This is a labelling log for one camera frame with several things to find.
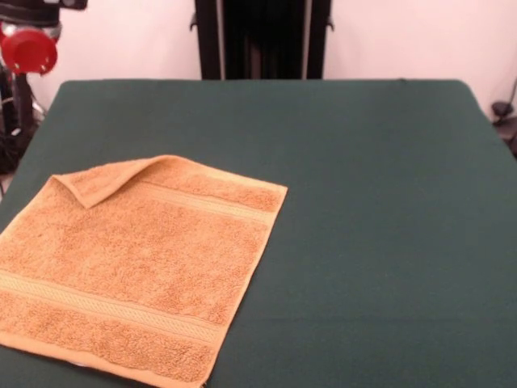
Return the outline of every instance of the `green tablecloth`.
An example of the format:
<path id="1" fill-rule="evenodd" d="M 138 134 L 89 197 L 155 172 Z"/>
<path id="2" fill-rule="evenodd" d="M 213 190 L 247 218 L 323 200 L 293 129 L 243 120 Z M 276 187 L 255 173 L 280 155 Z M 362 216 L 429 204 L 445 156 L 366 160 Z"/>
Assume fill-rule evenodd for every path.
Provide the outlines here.
<path id="1" fill-rule="evenodd" d="M 209 387 L 517 386 L 517 166 L 465 85 L 66 83 L 0 227 L 157 154 L 289 187 Z M 138 385 L 0 348 L 0 386 Z"/>

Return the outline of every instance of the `table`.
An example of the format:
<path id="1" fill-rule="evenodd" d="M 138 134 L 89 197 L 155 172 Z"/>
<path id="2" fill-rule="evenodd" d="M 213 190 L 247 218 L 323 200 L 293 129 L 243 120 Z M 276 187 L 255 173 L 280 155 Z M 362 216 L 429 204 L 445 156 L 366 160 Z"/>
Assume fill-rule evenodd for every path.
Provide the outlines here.
<path id="1" fill-rule="evenodd" d="M 517 386 L 517 169 L 456 81 L 67 82 L 0 206 L 178 154 L 289 193 L 208 387 Z M 0 348 L 0 386 L 140 386 Z"/>

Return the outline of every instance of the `black stand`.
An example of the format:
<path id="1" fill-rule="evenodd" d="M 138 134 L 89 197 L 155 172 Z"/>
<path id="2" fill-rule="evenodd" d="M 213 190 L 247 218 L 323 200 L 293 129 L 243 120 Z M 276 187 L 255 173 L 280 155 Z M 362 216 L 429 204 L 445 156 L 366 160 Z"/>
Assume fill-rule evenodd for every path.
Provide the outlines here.
<path id="1" fill-rule="evenodd" d="M 196 0 L 203 79 L 321 78 L 330 2 Z"/>

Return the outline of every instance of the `red cap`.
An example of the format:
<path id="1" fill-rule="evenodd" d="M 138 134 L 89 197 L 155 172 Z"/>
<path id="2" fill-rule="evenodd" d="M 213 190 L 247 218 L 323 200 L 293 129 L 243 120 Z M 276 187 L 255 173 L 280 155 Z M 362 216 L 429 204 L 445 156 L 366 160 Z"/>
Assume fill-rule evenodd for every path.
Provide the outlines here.
<path id="1" fill-rule="evenodd" d="M 57 62 L 56 42 L 41 30 L 24 28 L 3 38 L 2 56 L 15 74 L 46 74 Z"/>

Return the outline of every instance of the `orange towel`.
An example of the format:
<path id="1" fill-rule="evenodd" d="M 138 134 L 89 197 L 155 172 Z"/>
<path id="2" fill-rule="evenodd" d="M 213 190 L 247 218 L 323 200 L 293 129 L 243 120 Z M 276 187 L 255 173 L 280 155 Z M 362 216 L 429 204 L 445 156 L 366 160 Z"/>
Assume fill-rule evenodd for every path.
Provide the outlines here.
<path id="1" fill-rule="evenodd" d="M 202 386 L 286 191 L 174 156 L 53 176 L 0 235 L 0 344 Z"/>

